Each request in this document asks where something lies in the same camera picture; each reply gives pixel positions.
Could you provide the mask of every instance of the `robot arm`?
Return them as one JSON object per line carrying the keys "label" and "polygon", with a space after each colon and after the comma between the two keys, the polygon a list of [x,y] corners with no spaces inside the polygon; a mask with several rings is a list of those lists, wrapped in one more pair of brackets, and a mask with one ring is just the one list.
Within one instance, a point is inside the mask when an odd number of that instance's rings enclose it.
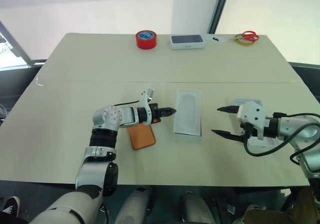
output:
{"label": "robot arm", "polygon": [[[320,201],[320,123],[309,117],[312,115],[320,118],[320,115],[305,113],[288,116],[284,113],[274,113],[273,117],[267,117],[265,108],[252,101],[241,106],[222,107],[218,111],[236,113],[244,133],[238,136],[222,130],[212,131],[224,138],[243,142],[244,149],[252,156],[271,154],[290,143],[295,150],[290,160],[301,167],[315,197]],[[269,151],[252,153],[247,144],[251,136],[260,140],[264,137],[278,137],[283,142]]]}
{"label": "robot arm", "polygon": [[93,128],[89,147],[85,149],[75,181],[75,192],[67,193],[40,213],[31,224],[93,224],[103,197],[110,196],[117,188],[118,166],[116,141],[119,128],[161,121],[176,111],[148,104],[154,90],[141,94],[139,108],[109,106],[93,116]]}

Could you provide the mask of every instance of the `red scissors handle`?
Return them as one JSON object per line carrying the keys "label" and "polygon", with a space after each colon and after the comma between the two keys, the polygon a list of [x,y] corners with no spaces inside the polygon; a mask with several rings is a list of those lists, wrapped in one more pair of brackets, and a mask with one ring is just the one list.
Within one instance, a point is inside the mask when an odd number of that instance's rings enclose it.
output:
{"label": "red scissors handle", "polygon": [[257,35],[254,31],[245,31],[241,34],[241,36],[248,41],[255,42],[259,39],[259,35]]}

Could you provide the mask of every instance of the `white box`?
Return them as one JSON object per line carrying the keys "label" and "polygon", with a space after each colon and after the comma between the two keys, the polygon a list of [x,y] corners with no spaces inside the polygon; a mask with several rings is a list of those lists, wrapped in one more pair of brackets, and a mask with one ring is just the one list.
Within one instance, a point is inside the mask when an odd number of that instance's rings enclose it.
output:
{"label": "white box", "polygon": [[204,48],[206,42],[204,37],[200,34],[171,35],[170,45],[171,49]]}
{"label": "white box", "polygon": [[201,132],[201,92],[178,89],[175,102],[173,132],[182,135],[198,136]]}

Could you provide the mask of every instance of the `black shoe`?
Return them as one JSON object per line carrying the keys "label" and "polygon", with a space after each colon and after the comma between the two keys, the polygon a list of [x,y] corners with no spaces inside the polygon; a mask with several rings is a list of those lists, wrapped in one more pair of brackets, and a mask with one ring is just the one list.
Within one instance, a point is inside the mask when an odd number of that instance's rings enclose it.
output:
{"label": "black shoe", "polygon": [[2,212],[18,217],[20,212],[20,199],[16,196],[10,197],[5,203]]}

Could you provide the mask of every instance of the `phone case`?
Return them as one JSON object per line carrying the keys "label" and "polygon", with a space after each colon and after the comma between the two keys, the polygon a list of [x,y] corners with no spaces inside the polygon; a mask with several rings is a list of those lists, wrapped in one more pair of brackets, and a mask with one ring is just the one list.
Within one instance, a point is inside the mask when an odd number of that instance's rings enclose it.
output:
{"label": "phone case", "polygon": [[128,132],[131,138],[131,145],[134,150],[150,147],[156,143],[151,126],[140,123],[137,126],[129,127]]}

